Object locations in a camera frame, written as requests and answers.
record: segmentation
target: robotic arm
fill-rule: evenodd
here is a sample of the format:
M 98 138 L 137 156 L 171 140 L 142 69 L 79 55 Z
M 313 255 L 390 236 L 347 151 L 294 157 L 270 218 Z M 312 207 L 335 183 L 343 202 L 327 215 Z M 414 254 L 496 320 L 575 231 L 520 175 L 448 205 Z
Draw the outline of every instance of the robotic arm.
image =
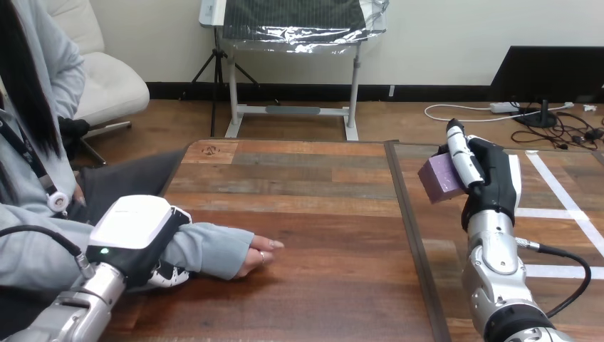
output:
M 165 199 L 120 198 L 93 230 L 86 255 L 76 256 L 81 275 L 71 289 L 59 294 L 26 330 L 6 341 L 98 340 L 126 289 L 146 284 L 170 287 L 188 280 L 185 270 L 160 261 L 160 256 L 178 228 L 190 222 L 186 212 Z
M 466 136 L 457 120 L 447 126 L 452 164 L 467 192 L 462 227 L 469 255 L 462 274 L 472 321 L 486 342 L 570 342 L 557 331 L 525 285 L 518 246 L 539 245 L 514 237 L 521 193 L 519 159 L 503 148 Z

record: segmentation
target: light gray sweatshirt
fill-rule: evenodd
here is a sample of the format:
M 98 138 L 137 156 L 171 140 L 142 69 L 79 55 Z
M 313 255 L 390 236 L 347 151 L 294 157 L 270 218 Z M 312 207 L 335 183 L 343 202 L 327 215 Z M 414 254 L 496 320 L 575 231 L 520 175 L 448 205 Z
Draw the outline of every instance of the light gray sweatshirt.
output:
M 58 115 L 72 118 L 78 109 L 85 83 L 83 58 L 77 45 L 59 29 L 39 1 L 13 0 L 13 3 L 57 128 Z M 11 104 L 11 96 L 18 94 L 6 95 L 5 111 L 0 111 L 0 115 L 13 130 L 19 132 L 19 114 Z M 65 151 L 61 151 L 58 157 L 53 153 L 36 151 L 57 189 L 71 197 L 76 181 Z M 46 206 L 46 193 L 38 178 L 2 136 L 0 160 L 16 192 L 15 203 L 0 204 L 0 229 L 34 224 L 60 232 L 85 250 L 93 227 L 52 218 L 53 213 Z M 6 193 L 6 189 L 0 186 L 0 192 Z M 189 271 L 203 271 L 230 279 L 245 260 L 253 237 L 251 232 L 240 229 L 207 223 L 187 224 L 176 233 L 163 259 Z M 63 290 L 68 289 L 77 276 L 78 269 L 70 254 L 45 235 L 22 232 L 0 239 L 0 286 Z

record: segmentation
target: dark pants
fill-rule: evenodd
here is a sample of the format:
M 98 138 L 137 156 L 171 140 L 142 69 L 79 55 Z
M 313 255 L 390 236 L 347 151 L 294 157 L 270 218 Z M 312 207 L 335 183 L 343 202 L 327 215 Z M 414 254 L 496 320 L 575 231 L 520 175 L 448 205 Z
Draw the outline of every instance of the dark pants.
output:
M 78 184 L 86 207 L 73 208 L 70 220 L 95 225 L 122 196 L 161 195 L 183 155 L 184 151 L 179 150 L 115 166 L 82 169 Z M 32 294 L 0 288 L 0 341 L 27 328 L 55 297 L 56 293 Z

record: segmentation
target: white chair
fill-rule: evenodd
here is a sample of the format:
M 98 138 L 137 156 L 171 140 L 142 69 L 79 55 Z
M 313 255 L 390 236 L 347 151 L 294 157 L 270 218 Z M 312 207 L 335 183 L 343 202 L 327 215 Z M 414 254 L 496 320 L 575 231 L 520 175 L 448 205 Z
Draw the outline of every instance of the white chair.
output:
M 76 119 L 91 126 L 138 113 L 149 104 L 149 89 L 141 77 L 122 61 L 104 53 L 105 42 L 88 0 L 45 0 L 47 12 L 67 35 L 80 46 L 84 57 L 86 84 Z M 85 137 L 129 128 L 132 123 L 116 123 L 91 130 Z M 104 159 L 82 139 L 84 147 L 101 164 Z

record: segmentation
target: person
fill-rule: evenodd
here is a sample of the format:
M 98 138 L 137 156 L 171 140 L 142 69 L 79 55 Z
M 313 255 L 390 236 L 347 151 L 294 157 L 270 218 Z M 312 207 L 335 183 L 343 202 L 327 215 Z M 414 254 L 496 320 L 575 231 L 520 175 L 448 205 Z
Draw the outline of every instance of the person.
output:
M 40 0 L 0 0 L 0 79 L 0 123 L 25 145 L 30 143 L 52 184 L 72 198 L 67 217 L 51 210 L 30 163 L 0 136 L 0 229 L 22 224 L 49 228 L 84 250 L 93 226 L 115 200 L 160 195 L 182 158 L 183 151 L 165 153 L 82 169 L 78 179 L 74 177 L 58 117 L 76 114 L 85 84 L 83 58 Z M 282 243 L 248 231 L 195 223 L 179 228 L 162 258 L 188 271 L 233 279 L 270 264 L 280 248 Z M 26 328 L 50 304 L 31 291 L 56 294 L 69 289 L 78 275 L 70 254 L 46 235 L 21 232 L 2 237 L 0 340 Z

